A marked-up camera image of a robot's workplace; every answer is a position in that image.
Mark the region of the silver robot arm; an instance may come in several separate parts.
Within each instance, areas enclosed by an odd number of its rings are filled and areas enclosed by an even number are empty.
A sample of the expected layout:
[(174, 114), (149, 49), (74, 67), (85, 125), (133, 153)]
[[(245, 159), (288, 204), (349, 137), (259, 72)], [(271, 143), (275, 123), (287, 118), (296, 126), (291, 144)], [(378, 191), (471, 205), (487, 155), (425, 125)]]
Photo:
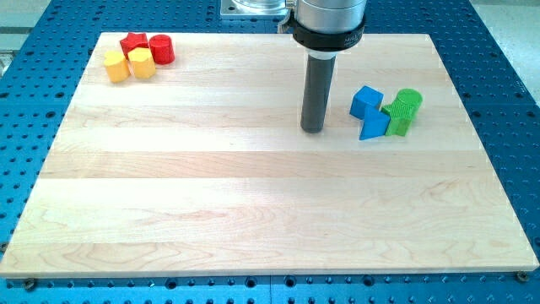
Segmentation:
[(359, 43), (365, 28), (366, 0), (287, 1), (278, 33), (314, 52), (340, 52)]

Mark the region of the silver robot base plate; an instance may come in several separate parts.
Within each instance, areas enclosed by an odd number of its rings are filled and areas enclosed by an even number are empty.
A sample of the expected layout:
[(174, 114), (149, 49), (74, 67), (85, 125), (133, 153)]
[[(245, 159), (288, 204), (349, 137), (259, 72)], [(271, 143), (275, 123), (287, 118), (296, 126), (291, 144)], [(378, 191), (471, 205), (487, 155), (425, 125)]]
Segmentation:
[(221, 19), (282, 18), (288, 12), (285, 0), (220, 0)]

